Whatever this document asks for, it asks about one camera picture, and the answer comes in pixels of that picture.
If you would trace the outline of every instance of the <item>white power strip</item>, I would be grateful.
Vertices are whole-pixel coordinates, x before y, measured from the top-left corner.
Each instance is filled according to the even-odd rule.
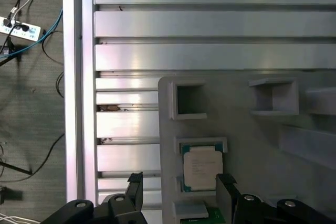
[[[4,25],[4,20],[5,19],[6,18],[4,18],[4,17],[0,17],[0,33],[9,34],[9,32],[12,28],[9,28],[9,27]],[[21,23],[21,24],[28,26],[29,30],[28,31],[23,31],[22,28],[20,28],[20,29],[14,28],[14,30],[12,31],[12,33],[10,35],[15,36],[15,37],[19,37],[19,38],[22,38],[22,39],[38,41],[38,39],[40,37],[40,33],[41,33],[41,28],[39,26],[34,26],[34,25],[31,25],[31,24],[27,24],[27,23]]]

